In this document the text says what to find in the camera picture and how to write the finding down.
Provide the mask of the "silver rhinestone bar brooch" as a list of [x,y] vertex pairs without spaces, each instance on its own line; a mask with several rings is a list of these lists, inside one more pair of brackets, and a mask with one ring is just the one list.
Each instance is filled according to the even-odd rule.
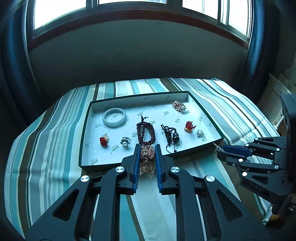
[[223,152],[224,150],[220,147],[220,146],[218,146],[216,143],[213,143],[213,146],[214,146],[214,148],[215,148],[215,152]]

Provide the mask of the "red knot gold charm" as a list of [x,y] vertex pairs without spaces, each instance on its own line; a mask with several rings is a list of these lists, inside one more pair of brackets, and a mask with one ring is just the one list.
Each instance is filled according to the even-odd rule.
[[184,130],[188,133],[191,133],[193,131],[193,129],[195,129],[195,125],[193,125],[192,121],[187,121],[184,127]]

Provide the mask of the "black cord bead pendant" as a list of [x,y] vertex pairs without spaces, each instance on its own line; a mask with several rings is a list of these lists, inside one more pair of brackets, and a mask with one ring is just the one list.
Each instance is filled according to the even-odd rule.
[[171,152],[168,150],[168,147],[173,146],[174,153],[176,153],[177,152],[176,146],[180,142],[180,137],[177,132],[177,129],[173,127],[165,126],[163,124],[161,124],[161,128],[166,137],[166,151],[171,154]]

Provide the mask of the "silver pearl flower brooch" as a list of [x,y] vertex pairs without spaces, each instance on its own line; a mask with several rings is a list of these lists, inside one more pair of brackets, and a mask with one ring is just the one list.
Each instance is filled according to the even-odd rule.
[[130,145],[130,138],[129,137],[122,137],[120,144],[125,148],[128,147]]

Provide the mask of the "gold pearl flower brooch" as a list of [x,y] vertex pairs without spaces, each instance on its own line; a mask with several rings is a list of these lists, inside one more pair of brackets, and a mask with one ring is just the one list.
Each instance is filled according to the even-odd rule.
[[173,101],[171,105],[173,109],[176,110],[177,112],[183,113],[186,111],[186,106],[182,102]]

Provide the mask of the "pale jade bangle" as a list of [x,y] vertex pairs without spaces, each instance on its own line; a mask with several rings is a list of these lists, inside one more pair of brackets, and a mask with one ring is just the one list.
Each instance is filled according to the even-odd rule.
[[110,108],[102,117],[103,123],[109,128],[117,128],[126,121],[126,113],[121,108]]

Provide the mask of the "shallow green jewelry tray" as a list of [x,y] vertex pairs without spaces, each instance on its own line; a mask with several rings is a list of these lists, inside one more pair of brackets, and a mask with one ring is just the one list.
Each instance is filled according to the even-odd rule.
[[[173,109],[173,101],[186,106],[183,113]],[[110,108],[121,108],[126,113],[126,121],[117,128],[107,127],[102,120]],[[187,121],[192,121],[195,129],[191,133],[184,130]],[[177,129],[180,142],[174,153],[173,146],[166,151],[166,137],[161,124]],[[108,146],[100,145],[99,138],[108,136]],[[120,144],[122,137],[130,138],[130,145]],[[124,157],[134,153],[135,146],[142,140],[151,146],[161,147],[163,155],[179,158],[194,154],[221,143],[222,130],[206,111],[200,101],[189,91],[173,91],[138,94],[92,101],[89,104],[80,144],[79,167],[87,172],[106,170],[120,164]]]

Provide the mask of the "white carved cabinet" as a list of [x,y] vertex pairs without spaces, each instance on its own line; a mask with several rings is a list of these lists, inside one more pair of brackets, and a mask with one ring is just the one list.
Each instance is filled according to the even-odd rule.
[[282,73],[280,73],[278,78],[269,74],[268,84],[258,102],[258,106],[275,128],[278,128],[283,120],[280,102],[281,94],[295,95],[295,85]]

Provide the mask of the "striped teal tablecloth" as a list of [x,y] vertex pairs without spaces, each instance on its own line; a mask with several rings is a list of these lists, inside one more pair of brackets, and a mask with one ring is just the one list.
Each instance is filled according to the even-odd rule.
[[[163,78],[117,81],[74,88],[64,94],[13,142],[4,175],[6,216],[22,238],[35,221],[85,172],[78,166],[83,123],[90,101],[133,94],[190,91],[225,136],[243,145],[278,136],[257,106],[218,79]],[[177,159],[191,175],[215,176],[259,220],[271,204],[239,185],[235,168],[214,150]],[[156,178],[141,176],[134,196],[121,196],[120,240],[176,240],[175,197],[161,196]]]

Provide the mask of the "dark blue right curtain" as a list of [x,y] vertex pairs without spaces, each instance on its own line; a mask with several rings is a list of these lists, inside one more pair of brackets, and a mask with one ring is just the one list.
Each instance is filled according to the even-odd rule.
[[245,65],[235,89],[252,102],[260,100],[274,68],[280,34],[280,11],[272,1],[253,1],[253,25]]

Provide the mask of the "dark blue curtain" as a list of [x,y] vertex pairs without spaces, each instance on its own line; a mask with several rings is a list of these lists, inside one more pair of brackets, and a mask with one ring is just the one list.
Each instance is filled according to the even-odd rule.
[[260,100],[274,68],[280,34],[280,11],[272,1],[253,1],[253,25],[245,65],[235,89],[252,102]]
[[1,1],[1,96],[22,130],[44,111],[28,56],[26,5],[27,1]]

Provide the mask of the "dark blue left curtain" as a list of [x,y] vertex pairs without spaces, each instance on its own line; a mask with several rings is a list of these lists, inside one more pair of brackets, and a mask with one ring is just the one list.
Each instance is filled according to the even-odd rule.
[[1,1],[1,96],[22,130],[44,111],[28,56],[26,5],[27,1]]

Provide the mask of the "window with dark frame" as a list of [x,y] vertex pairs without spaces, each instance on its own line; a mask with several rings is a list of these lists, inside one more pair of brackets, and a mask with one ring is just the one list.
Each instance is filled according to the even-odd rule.
[[214,33],[248,48],[253,1],[26,1],[29,50],[84,27],[118,21],[177,23]]

